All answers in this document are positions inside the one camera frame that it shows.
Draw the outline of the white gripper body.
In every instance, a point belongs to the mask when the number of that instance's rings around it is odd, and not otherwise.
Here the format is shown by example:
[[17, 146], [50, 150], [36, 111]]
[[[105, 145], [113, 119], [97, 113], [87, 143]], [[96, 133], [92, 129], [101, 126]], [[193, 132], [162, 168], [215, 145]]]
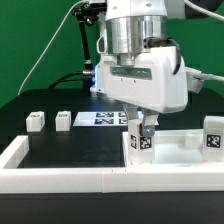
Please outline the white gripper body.
[[177, 73], [174, 46], [152, 48], [138, 54], [133, 67], [119, 66], [115, 57], [100, 66], [108, 97], [159, 113], [183, 111], [188, 102], [184, 60]]

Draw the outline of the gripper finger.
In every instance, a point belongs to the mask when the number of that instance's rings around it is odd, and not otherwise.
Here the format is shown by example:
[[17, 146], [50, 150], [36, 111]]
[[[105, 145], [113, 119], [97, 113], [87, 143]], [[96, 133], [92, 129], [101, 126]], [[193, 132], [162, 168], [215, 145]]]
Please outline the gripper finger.
[[155, 125], [159, 113], [155, 111], [145, 111], [142, 120], [142, 135], [144, 137], [152, 137], [155, 134]]
[[138, 107], [132, 104], [125, 104], [124, 111], [128, 120], [139, 119]]

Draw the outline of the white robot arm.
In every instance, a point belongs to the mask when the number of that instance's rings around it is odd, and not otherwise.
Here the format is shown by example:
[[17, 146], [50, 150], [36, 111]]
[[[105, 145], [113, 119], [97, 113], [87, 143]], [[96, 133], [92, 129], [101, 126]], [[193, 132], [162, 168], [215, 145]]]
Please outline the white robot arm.
[[179, 44], [167, 35], [169, 19], [205, 16], [224, 21], [216, 10], [224, 0], [89, 0], [99, 8], [100, 61], [94, 92], [122, 101], [127, 118], [143, 111], [141, 134], [151, 137], [161, 113], [185, 109], [188, 93], [205, 80], [221, 80], [185, 66]]

